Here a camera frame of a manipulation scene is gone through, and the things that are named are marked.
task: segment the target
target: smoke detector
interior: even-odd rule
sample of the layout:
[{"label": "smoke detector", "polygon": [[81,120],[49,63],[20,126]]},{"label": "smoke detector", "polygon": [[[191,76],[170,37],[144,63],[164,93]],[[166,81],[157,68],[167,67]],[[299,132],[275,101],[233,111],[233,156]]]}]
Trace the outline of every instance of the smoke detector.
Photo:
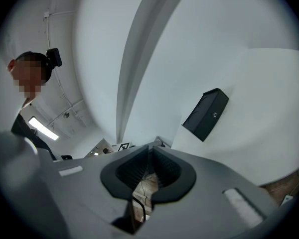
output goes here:
[{"label": "smoke detector", "polygon": [[65,119],[67,119],[69,116],[70,116],[69,113],[65,113],[65,114],[63,114],[63,117],[64,117]]}]

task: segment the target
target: ceiling light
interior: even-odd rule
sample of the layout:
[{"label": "ceiling light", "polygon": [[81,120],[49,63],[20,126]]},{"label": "ceiling light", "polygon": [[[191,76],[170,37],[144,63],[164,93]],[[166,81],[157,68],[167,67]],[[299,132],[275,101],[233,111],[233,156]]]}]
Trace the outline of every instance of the ceiling light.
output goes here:
[{"label": "ceiling light", "polygon": [[30,125],[37,128],[41,133],[45,134],[46,136],[50,137],[53,140],[59,138],[55,133],[47,129],[44,125],[42,125],[35,117],[29,119]]}]

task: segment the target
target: ear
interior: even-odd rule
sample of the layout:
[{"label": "ear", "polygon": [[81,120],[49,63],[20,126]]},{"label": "ear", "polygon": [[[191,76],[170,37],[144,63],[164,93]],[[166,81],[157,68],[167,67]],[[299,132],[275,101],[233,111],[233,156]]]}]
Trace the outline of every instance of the ear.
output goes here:
[{"label": "ear", "polygon": [[8,69],[9,72],[11,72],[12,68],[14,67],[14,65],[15,65],[15,60],[12,59],[10,61],[10,63],[8,64],[8,67],[7,67],[7,69]]}]

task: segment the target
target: fluorescent light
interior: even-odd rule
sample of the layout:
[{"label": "fluorescent light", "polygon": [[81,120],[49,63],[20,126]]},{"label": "fluorescent light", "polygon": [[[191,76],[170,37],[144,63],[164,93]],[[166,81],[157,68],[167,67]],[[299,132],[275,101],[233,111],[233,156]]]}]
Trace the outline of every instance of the fluorescent light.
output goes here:
[{"label": "fluorescent light", "polygon": [[35,117],[32,117],[29,120],[30,125],[37,128],[41,133],[45,134],[46,136],[50,137],[53,140],[59,138],[55,133],[47,129],[44,125],[42,125]]}]

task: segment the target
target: black cable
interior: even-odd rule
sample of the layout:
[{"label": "black cable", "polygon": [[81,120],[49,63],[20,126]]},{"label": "black cable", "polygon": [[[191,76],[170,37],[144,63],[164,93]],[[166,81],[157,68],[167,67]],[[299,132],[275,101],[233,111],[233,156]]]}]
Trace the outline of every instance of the black cable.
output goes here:
[{"label": "black cable", "polygon": [[143,222],[145,223],[146,213],[145,213],[145,207],[144,207],[144,205],[136,197],[133,197],[133,200],[135,202],[137,202],[142,207],[142,209],[143,209]]}]

